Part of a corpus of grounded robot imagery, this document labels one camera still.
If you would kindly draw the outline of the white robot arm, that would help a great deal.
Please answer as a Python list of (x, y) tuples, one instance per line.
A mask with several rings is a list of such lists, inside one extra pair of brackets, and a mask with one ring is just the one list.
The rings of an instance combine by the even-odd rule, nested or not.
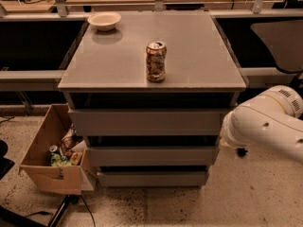
[(303, 163), (302, 97), (294, 89), (278, 85), (255, 96), (228, 113), (222, 139), (234, 148), (268, 147)]

